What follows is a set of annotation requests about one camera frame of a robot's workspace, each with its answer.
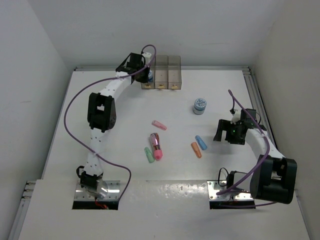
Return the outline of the blue ink jar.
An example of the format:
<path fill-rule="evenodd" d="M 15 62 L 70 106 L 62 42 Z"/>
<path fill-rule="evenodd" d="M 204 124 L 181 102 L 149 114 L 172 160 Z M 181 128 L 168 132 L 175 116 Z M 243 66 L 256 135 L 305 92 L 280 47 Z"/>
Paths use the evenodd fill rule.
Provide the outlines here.
<path fill-rule="evenodd" d="M 153 75 L 153 71 L 151 69 L 148 72 L 148 82 L 149 83 L 153 83 L 154 82 L 154 75 Z"/>
<path fill-rule="evenodd" d="M 206 107 L 207 107 L 207 101 L 203 98 L 197 98 L 194 101 L 192 111 L 196 115 L 202 115 L 205 112 Z"/>

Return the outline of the blue highlighter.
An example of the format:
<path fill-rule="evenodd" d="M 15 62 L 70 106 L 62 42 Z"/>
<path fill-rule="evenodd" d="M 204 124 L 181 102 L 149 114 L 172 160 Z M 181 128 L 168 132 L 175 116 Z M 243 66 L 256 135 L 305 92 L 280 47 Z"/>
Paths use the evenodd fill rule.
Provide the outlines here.
<path fill-rule="evenodd" d="M 198 145 L 203 151 L 205 151 L 208 148 L 206 143 L 202 140 L 202 138 L 199 135 L 195 136 L 195 140 L 197 141 Z"/>

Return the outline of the orange highlighter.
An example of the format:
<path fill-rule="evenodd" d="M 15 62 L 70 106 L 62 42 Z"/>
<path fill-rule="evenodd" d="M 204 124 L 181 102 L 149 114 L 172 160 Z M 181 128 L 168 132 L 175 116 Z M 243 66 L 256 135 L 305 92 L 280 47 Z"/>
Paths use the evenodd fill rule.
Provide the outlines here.
<path fill-rule="evenodd" d="M 197 156 L 197 158 L 200 159 L 202 157 L 202 153 L 199 149 L 198 144 L 196 142 L 192 142 L 191 147 L 192 147 L 192 150 L 194 151 L 195 155 Z"/>

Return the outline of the pink highlighter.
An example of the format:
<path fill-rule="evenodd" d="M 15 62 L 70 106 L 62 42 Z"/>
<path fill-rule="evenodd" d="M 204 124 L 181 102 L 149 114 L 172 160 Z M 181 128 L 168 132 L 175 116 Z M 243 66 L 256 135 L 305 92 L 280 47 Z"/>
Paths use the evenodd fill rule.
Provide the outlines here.
<path fill-rule="evenodd" d="M 167 130 L 167 127 L 157 120 L 153 120 L 151 124 L 159 129 L 163 130 L 163 131 Z"/>

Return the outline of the pink capped marker tube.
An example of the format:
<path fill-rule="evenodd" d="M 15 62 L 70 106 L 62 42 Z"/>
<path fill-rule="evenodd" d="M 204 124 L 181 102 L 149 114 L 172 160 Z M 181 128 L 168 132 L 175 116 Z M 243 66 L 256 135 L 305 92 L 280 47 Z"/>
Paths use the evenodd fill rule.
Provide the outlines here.
<path fill-rule="evenodd" d="M 152 133 L 149 136 L 150 144 L 152 146 L 153 156 L 154 158 L 159 161 L 163 157 L 163 152 L 160 145 L 160 138 L 158 133 Z"/>

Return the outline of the green highlighter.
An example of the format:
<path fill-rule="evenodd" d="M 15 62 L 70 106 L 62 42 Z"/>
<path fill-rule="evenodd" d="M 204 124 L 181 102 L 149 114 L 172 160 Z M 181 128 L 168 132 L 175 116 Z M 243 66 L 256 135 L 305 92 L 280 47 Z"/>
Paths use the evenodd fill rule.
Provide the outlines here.
<path fill-rule="evenodd" d="M 144 152 L 145 152 L 145 155 L 147 157 L 147 160 L 149 163 L 154 163 L 155 162 L 155 158 L 153 156 L 153 153 L 151 152 L 151 150 L 149 149 L 149 147 L 145 147 L 144 148 Z"/>

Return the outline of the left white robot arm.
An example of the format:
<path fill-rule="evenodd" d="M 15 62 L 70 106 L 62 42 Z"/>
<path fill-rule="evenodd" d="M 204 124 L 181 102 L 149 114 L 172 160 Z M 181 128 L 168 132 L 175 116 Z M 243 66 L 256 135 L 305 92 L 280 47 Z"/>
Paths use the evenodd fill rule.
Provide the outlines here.
<path fill-rule="evenodd" d="M 115 79 L 97 93 L 91 93 L 88 101 L 87 121 L 91 129 L 90 148 L 93 152 L 88 154 L 86 164 L 80 174 L 80 184 L 92 192 L 98 192 L 103 176 L 101 159 L 97 156 L 103 150 L 103 142 L 108 133 L 115 126 L 116 100 L 121 93 L 134 81 L 147 83 L 149 81 L 150 68 L 133 75 L 146 65 L 155 56 L 149 52 L 130 55 L 116 68 Z"/>

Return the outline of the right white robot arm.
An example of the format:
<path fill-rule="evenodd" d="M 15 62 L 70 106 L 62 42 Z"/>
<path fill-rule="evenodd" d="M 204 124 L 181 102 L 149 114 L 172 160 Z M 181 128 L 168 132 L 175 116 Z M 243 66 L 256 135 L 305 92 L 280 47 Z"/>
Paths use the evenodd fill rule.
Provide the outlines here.
<path fill-rule="evenodd" d="M 255 109 L 231 109 L 231 120 L 220 119 L 215 142 L 225 140 L 234 145 L 248 144 L 257 163 L 246 175 L 251 177 L 249 192 L 253 199 L 290 204 L 295 193 L 298 165 L 285 157 L 272 143 L 265 126 L 257 121 Z"/>

